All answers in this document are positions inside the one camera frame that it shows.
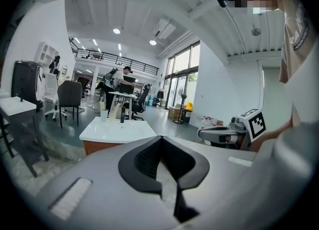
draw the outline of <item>computer monitor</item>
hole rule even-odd
[[[127,82],[135,82],[135,78],[132,78],[132,77],[127,77],[127,76],[124,76],[123,77],[125,81]],[[133,94],[134,92],[134,87],[130,86],[130,85],[124,85],[124,84],[121,84],[120,85],[120,93],[124,93],[124,94]]]

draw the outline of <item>person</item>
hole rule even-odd
[[[105,91],[105,97],[106,97],[106,109],[109,110],[109,112],[110,112],[112,102],[113,102],[113,97],[114,97],[114,94],[110,94],[109,92],[114,92],[115,88],[119,86],[120,84],[131,85],[132,87],[135,87],[135,82],[125,81],[123,78],[123,74],[128,75],[129,73],[131,73],[131,68],[129,66],[126,66],[123,68],[123,70],[116,71],[116,73],[112,76],[112,79],[108,80],[105,83],[104,91]]]
[[[310,18],[299,0],[232,0],[236,7],[257,7],[264,10],[281,10],[285,15],[284,42],[282,46],[282,59],[279,81],[286,83],[298,70],[310,53],[316,40],[316,30]],[[263,142],[278,138],[285,130],[298,126],[300,118],[296,108],[292,107],[291,118],[279,129],[267,132],[250,148],[258,152]],[[238,138],[237,143],[242,142],[243,137]]]

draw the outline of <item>metal railing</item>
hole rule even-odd
[[[70,45],[72,48],[73,55],[78,58],[84,59],[94,59],[97,61],[112,63],[120,66],[130,66],[132,70],[142,71],[149,74],[157,75],[158,68],[152,65],[144,64],[142,62],[126,58],[120,57],[117,55],[113,55],[106,52],[99,52],[95,50],[87,50],[87,49],[79,49],[76,45],[70,41]]]

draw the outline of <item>linear ceiling light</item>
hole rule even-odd
[[[113,32],[115,32],[116,34],[120,34],[120,33],[121,33],[121,31],[119,31],[119,30],[116,29],[116,28],[113,29]]]

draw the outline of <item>column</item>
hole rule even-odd
[[[98,79],[98,74],[99,74],[99,67],[96,66],[95,71],[94,71],[93,80],[92,80],[92,86],[91,86],[91,95],[92,96],[95,94],[95,85],[96,85],[96,81]]]

